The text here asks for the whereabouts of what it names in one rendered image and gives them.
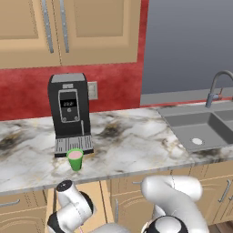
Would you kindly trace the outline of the grey window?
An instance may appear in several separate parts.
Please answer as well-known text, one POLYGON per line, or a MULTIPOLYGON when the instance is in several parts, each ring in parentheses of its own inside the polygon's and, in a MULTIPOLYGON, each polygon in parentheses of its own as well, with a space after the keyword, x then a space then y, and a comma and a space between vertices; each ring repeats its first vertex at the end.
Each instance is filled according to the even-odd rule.
POLYGON ((233 73, 233 0, 149 0, 140 104, 204 101, 233 73))

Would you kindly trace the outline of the grey wall outlet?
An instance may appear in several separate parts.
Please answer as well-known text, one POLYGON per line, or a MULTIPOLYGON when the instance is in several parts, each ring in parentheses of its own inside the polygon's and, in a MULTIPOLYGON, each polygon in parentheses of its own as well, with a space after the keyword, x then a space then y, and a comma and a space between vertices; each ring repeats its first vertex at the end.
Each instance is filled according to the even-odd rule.
POLYGON ((88 97, 90 100, 98 100, 97 81, 88 82, 88 97))

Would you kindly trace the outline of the tan lower cupboard door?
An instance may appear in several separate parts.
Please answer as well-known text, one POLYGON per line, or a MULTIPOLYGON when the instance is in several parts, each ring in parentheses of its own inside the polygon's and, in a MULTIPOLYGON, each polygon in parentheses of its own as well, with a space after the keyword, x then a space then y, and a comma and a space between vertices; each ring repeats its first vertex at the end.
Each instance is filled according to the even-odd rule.
POLYGON ((191 175, 196 177, 203 187, 202 197, 198 201, 199 210, 208 224, 219 222, 223 209, 228 204, 228 198, 223 203, 218 202, 222 195, 221 183, 225 179, 231 179, 229 193, 233 191, 233 161, 196 166, 192 168, 191 175))
POLYGON ((133 181, 142 181, 145 175, 119 177, 108 184, 110 202, 115 218, 115 199, 119 203, 118 224, 128 228, 131 233, 141 233, 142 227, 151 219, 153 205, 141 194, 140 185, 133 181))

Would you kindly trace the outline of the black coffee machine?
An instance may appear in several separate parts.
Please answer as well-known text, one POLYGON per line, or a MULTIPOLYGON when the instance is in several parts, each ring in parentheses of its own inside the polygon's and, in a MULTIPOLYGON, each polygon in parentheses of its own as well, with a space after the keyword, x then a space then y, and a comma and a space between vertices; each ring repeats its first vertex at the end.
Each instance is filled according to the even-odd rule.
POLYGON ((86 77, 83 73, 52 75, 47 94, 56 133, 55 157, 73 148, 94 152, 86 77))

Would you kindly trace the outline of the grey curved tap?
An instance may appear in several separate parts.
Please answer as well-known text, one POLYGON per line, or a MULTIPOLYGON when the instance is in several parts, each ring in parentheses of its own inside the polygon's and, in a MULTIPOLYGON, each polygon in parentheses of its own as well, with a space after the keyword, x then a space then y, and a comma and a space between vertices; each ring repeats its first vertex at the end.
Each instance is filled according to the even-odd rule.
POLYGON ((210 108, 211 107, 211 104, 212 104, 212 101, 213 100, 219 100, 222 98, 222 94, 219 93, 219 94, 215 94, 214 91, 215 91, 215 87, 216 87, 216 84, 217 84, 217 81, 218 81, 218 78, 222 75, 227 75, 231 78, 231 80, 233 81, 233 73, 228 71, 228 70, 222 70, 222 71, 219 71, 215 74, 214 76, 214 79, 213 79, 213 82, 212 82, 212 85, 211 85, 211 88, 210 88, 210 91, 208 93, 208 98, 207 98, 207 101, 206 101, 206 107, 207 108, 210 108))

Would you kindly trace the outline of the green smoothie cup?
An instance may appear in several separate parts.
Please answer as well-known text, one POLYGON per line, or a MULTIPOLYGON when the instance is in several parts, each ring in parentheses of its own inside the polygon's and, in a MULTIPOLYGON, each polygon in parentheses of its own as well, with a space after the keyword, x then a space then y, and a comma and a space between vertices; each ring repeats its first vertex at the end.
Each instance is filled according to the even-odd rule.
POLYGON ((82 160, 83 160, 83 155, 84 152, 82 149, 80 148, 73 148, 70 149, 67 153, 66 153, 66 157, 68 159, 68 162, 71 166, 71 168, 74 171, 79 171, 82 167, 82 160))

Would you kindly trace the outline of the grey kitchen sink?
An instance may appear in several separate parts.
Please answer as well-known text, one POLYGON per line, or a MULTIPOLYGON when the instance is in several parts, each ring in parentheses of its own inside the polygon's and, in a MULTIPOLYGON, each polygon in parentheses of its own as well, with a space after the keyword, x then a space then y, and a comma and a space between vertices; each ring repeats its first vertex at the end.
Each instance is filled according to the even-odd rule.
POLYGON ((158 112, 190 153, 233 145, 233 130, 213 111, 170 108, 158 112))

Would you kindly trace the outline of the tan upper cupboard door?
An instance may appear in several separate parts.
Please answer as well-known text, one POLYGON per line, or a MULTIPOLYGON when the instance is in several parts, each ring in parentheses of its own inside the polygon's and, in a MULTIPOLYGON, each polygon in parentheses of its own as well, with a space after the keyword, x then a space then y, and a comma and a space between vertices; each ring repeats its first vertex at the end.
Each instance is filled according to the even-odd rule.
POLYGON ((65 0, 66 53, 59 0, 53 0, 63 66, 137 61, 141 0, 65 0))
POLYGON ((49 52, 41 0, 0 0, 0 69, 59 66, 53 0, 46 0, 54 53, 49 52))

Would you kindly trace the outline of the tan cupboard door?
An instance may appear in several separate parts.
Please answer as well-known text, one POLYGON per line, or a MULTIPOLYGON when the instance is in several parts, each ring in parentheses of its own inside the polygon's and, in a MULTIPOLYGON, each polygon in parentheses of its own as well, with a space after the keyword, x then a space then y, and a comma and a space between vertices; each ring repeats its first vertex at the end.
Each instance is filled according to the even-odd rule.
POLYGON ((198 201, 199 210, 208 224, 219 222, 223 209, 228 204, 228 198, 223 203, 218 202, 222 195, 221 183, 225 179, 231 179, 229 193, 233 191, 233 161, 196 166, 192 168, 191 175, 196 177, 203 187, 202 197, 198 201))
POLYGON ((0 0, 0 69, 59 66, 53 0, 46 0, 54 53, 49 52, 41 0, 0 0))
POLYGON ((141 0, 65 0, 66 53, 59 0, 53 0, 63 66, 137 61, 141 0))
POLYGON ((151 219, 153 205, 141 194, 140 185, 133 181, 142 181, 145 175, 119 177, 108 184, 110 202, 115 218, 115 199, 119 203, 118 224, 128 228, 131 233, 141 233, 142 227, 151 219))

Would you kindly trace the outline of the tan lower drawer front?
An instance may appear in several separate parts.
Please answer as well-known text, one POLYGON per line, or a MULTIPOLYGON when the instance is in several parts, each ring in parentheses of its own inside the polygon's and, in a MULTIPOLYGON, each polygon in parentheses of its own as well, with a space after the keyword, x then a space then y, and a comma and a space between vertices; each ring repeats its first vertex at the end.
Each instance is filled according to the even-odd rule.
POLYGON ((45 233, 46 192, 1 196, 0 203, 17 199, 20 199, 18 204, 0 208, 0 233, 45 233))

